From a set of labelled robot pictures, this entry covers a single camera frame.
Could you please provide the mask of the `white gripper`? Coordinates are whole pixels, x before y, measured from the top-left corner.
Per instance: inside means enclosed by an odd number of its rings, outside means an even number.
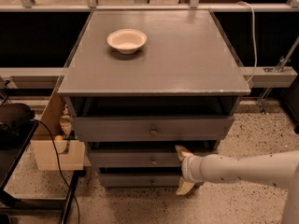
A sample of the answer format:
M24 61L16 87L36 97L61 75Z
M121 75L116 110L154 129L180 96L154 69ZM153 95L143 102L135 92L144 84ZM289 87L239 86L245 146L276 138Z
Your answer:
M203 158L193 155L184 146L175 146L175 149L177 151L179 160L182 161L181 170L183 175L183 177L179 179L176 194L186 195L192 190L194 186L193 183L204 181L201 172L201 162Z

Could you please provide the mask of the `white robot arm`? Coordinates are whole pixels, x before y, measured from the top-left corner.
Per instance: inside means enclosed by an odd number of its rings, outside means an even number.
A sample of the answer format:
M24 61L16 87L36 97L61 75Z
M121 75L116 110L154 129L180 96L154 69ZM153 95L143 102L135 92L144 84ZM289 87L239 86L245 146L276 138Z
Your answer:
M177 195L187 194L201 182L247 181L286 189L281 224L299 224L299 151L240 159L219 154L198 156L183 146L176 146L176 151L182 172Z

